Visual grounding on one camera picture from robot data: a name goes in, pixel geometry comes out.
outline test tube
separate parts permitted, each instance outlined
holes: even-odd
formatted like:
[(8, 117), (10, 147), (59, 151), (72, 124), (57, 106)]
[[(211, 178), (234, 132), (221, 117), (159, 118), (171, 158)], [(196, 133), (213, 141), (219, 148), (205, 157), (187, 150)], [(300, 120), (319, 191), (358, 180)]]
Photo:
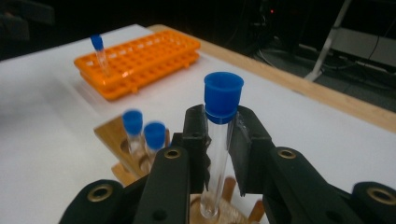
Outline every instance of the test tube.
[(102, 72), (105, 74), (105, 76), (107, 77), (110, 76), (105, 48), (103, 47), (102, 37), (99, 35), (92, 35), (91, 42), (93, 44), (93, 47), (95, 48), (96, 58), (102, 69)]
[(214, 218), (224, 185), (224, 172), (244, 80), (232, 73), (217, 72), (205, 77), (205, 114), (210, 144), (204, 191), (201, 195), (201, 214)]
[(165, 145), (165, 125), (159, 121), (152, 121), (146, 124), (143, 133), (146, 138), (146, 152), (151, 167), (155, 154)]
[[(128, 149), (132, 160), (146, 174), (149, 172), (149, 164), (141, 134), (143, 127), (142, 112), (137, 109), (127, 110), (122, 114), (122, 122), (127, 134)], [(134, 175), (136, 179), (141, 177), (137, 172), (134, 172)]]

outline floor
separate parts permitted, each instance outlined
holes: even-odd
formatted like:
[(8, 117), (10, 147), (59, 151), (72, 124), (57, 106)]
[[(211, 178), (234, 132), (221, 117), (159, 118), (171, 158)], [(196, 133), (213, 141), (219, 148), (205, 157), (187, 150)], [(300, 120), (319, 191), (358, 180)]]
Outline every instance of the floor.
[[(289, 53), (275, 39), (251, 57), (298, 77), (305, 77), (314, 68), (318, 52), (300, 46), (295, 53)], [(326, 58), (321, 72), (316, 83), (396, 112), (396, 74), (335, 53), (330, 53)]]

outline test tube rack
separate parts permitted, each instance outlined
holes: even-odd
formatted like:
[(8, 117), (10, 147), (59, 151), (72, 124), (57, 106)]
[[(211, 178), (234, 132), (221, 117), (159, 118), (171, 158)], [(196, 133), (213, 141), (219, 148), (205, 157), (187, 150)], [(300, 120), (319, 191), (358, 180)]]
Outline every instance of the test tube rack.
[(95, 52), (74, 60), (81, 76), (104, 98), (116, 100), (182, 68), (199, 54), (200, 42), (176, 31), (165, 30), (106, 48), (108, 72)]
[[(112, 172), (123, 186), (128, 186), (136, 181), (132, 174), (144, 175), (136, 164), (124, 145), (126, 141), (126, 132), (123, 128), (122, 117), (118, 116), (94, 129), (96, 136), (107, 146), (107, 148), (120, 161), (112, 167)], [(169, 143), (169, 132), (167, 132), (166, 141)], [(233, 177), (226, 178), (222, 198), (219, 203), (219, 218), (205, 219), (200, 213), (200, 194), (192, 194), (190, 202), (190, 224), (207, 224), (207, 223), (241, 223), (249, 224), (259, 221), (263, 214), (264, 208), (262, 201), (257, 201), (249, 216), (242, 214), (237, 208), (231, 205), (235, 180)]]

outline table surface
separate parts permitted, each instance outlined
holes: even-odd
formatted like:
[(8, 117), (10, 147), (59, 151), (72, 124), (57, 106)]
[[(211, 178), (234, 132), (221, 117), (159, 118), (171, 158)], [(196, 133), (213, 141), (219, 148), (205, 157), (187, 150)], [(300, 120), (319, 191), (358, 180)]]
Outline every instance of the table surface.
[[(102, 37), (110, 47), (164, 28), (132, 25)], [(240, 105), (257, 114), (276, 146), (302, 152), (329, 183), (351, 191), (370, 180), (396, 189), (391, 112), (205, 41), (190, 68), (109, 102), (73, 65), (89, 52), (84, 39), (0, 62), (0, 223), (58, 222), (83, 187), (115, 179), (110, 168), (117, 160), (95, 127), (139, 108), (145, 122), (158, 119), (180, 133), (186, 109), (204, 101), (205, 75), (216, 71), (242, 77)], [(233, 204), (245, 214), (260, 198), (238, 194)]]

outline dark background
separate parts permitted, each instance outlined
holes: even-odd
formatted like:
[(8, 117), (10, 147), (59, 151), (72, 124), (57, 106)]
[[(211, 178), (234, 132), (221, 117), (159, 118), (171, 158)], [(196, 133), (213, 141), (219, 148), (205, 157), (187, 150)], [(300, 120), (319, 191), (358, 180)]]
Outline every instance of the dark background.
[[(55, 24), (29, 21), (29, 41), (0, 38), (0, 61), (135, 23), (142, 26), (165, 24), (244, 54), (262, 47), (274, 35), (280, 36), (290, 50), (299, 43), (320, 50), (344, 0), (35, 2), (54, 8)], [(395, 3), (393, 0), (355, 0), (343, 26), (384, 35), (394, 21)], [(387, 37), (396, 38), (396, 26), (388, 31)]]

